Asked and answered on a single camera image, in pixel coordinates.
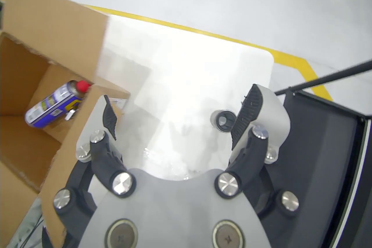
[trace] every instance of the small cylinder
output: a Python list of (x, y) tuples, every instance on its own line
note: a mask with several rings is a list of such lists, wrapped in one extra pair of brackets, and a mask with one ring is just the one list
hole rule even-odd
[(41, 129), (47, 126), (70, 110), (76, 109), (88, 91), (89, 86), (85, 81), (67, 82), (30, 108), (26, 112), (24, 120), (32, 127)]
[(216, 110), (210, 116), (211, 124), (221, 132), (229, 133), (236, 121), (236, 115), (231, 110)]

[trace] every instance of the cable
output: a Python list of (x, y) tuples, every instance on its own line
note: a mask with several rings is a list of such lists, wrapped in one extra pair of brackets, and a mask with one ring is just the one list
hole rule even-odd
[(35, 230), (37, 229), (37, 227), (40, 226), (40, 224), (44, 221), (44, 219), (40, 221), (41, 217), (42, 217), (42, 215), (40, 215), (40, 217), (37, 220), (35, 226), (32, 228), (30, 234), (25, 238), (24, 242), (20, 245), (19, 248), (24, 248), (25, 247), (25, 245), (27, 244), (28, 240), (30, 239), (30, 237), (32, 236), (32, 234), (35, 232)]

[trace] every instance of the black rod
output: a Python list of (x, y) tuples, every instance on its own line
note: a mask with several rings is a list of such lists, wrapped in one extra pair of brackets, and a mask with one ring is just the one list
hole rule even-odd
[(365, 62), (365, 63), (360, 63), (359, 65), (349, 67), (349, 68), (337, 71), (335, 73), (325, 75), (321, 78), (313, 79), (312, 81), (308, 81), (308, 82), (305, 82), (305, 83), (302, 83), (302, 84), (291, 86), (291, 87), (288, 87), (288, 88), (285, 88), (285, 89), (282, 89), (282, 90), (278, 90), (278, 91), (275, 92), (275, 94), (276, 95), (282, 95), (282, 94), (285, 94), (285, 92), (287, 90), (299, 91), (299, 90), (302, 90), (302, 89), (311, 88), (311, 87), (314, 87), (314, 86), (318, 86), (318, 85), (322, 85), (322, 84), (325, 84), (325, 83), (333, 82), (333, 81), (336, 81), (338, 79), (347, 78), (347, 77), (352, 76), (352, 75), (357, 75), (357, 74), (360, 74), (360, 73), (363, 73), (363, 72), (366, 72), (366, 71), (369, 71), (369, 70), (372, 70), (372, 59)]

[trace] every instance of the red spray can cap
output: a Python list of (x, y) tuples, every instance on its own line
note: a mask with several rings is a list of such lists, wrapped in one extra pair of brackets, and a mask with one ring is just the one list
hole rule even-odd
[(88, 91), (88, 88), (90, 87), (90, 84), (85, 81), (78, 81), (76, 83), (76, 89), (78, 92), (81, 92), (85, 94)]

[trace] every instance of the spray can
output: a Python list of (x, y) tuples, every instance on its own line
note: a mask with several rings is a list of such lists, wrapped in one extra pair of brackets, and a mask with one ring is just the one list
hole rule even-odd
[(76, 109), (90, 84), (85, 81), (70, 81), (58, 88), (24, 116), (28, 125), (43, 128), (70, 110)]

